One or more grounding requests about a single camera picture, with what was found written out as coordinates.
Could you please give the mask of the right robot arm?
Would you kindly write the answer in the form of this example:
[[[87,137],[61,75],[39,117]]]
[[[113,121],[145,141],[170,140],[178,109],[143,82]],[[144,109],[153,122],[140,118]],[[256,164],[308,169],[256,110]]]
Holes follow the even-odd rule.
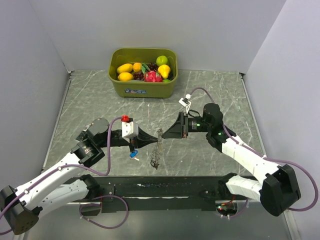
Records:
[[[301,198],[300,187],[294,169],[266,160],[253,152],[223,122],[218,104],[207,103],[201,116],[193,117],[180,112],[175,123],[162,134],[164,139],[182,139],[189,133],[205,133],[208,143],[220,153],[232,158],[244,167],[253,179],[235,173],[225,175],[219,181],[218,193],[223,199],[233,195],[260,202],[264,209],[277,217]]]

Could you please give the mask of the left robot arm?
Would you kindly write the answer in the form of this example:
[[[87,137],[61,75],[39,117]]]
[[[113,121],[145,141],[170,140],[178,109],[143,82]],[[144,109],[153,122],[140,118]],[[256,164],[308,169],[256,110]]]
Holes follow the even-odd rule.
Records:
[[[30,230],[40,217],[62,205],[82,199],[95,200],[100,186],[91,175],[85,174],[70,185],[65,183],[84,171],[108,176],[111,171],[109,162],[105,173],[92,169],[105,156],[103,148],[109,151],[112,147],[129,147],[134,155],[137,149],[158,141],[127,115],[118,120],[121,121],[121,129],[117,130],[112,130],[113,123],[105,118],[93,120],[76,137],[76,146],[58,163],[25,184],[4,187],[0,191],[0,216],[5,218],[10,229],[3,234],[21,235]]]

